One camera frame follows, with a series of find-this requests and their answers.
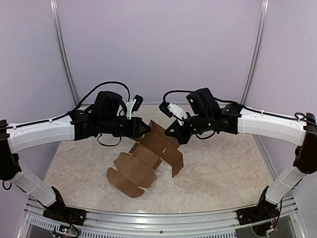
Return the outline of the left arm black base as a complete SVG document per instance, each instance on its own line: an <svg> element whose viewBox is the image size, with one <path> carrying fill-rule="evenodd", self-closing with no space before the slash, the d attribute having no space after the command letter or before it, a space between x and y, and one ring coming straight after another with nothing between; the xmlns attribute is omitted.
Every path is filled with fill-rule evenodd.
<svg viewBox="0 0 317 238"><path fill-rule="evenodd" d="M43 216L60 222L83 226L87 211L66 206L60 192L53 186L52 189L55 192L56 201L45 208Z"/></svg>

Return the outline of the brown cardboard box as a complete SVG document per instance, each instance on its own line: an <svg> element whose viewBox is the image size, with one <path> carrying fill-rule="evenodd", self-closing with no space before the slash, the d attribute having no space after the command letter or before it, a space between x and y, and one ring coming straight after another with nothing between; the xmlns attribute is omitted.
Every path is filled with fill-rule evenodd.
<svg viewBox="0 0 317 238"><path fill-rule="evenodd" d="M142 196L144 189L152 186L163 161L171 166L172 177L184 167L177 139L165 135L165 129L153 120L149 126L151 131L136 138L130 151L121 152L114 160L115 167L106 172L108 181L131 198Z"/></svg>

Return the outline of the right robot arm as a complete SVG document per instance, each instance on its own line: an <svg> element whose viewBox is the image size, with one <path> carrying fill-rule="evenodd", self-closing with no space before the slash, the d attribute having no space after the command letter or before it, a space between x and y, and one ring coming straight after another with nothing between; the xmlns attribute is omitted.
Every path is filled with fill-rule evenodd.
<svg viewBox="0 0 317 238"><path fill-rule="evenodd" d="M259 135L296 145L293 164L263 191L259 204L253 209L256 219L264 220L272 213L272 206L277 205L303 177L317 171L317 124L313 114L295 113L291 117L252 109L230 100L225 100L226 105L221 108L218 104L221 100L208 88L201 88L186 91L186 99L194 113L191 116L166 100L171 93L166 92L159 109L169 118L175 118L165 134L177 139L181 145L187 144L192 135L203 139L201 135L208 131Z"/></svg>

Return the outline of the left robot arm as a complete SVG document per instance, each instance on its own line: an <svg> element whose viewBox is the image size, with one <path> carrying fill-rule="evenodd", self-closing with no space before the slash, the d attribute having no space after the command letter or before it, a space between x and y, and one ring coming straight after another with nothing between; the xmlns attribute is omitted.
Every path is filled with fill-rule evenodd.
<svg viewBox="0 0 317 238"><path fill-rule="evenodd" d="M134 117L143 97L136 95L127 103L121 95L101 91L95 102L84 110L74 109L55 118L28 123L0 122L0 179L16 185L34 197L58 220L69 216L59 191L46 185L19 163L20 151L61 141L78 141L104 134L113 137L138 138L151 131L140 117Z"/></svg>

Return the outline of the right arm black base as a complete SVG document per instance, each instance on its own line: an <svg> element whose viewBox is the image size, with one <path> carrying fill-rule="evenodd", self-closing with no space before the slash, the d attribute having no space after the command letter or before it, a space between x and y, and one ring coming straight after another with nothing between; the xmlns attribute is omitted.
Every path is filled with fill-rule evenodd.
<svg viewBox="0 0 317 238"><path fill-rule="evenodd" d="M257 205L241 208L236 211L239 225L256 223L279 216L280 212L277 204L271 204L265 200L267 189L268 186L263 190Z"/></svg>

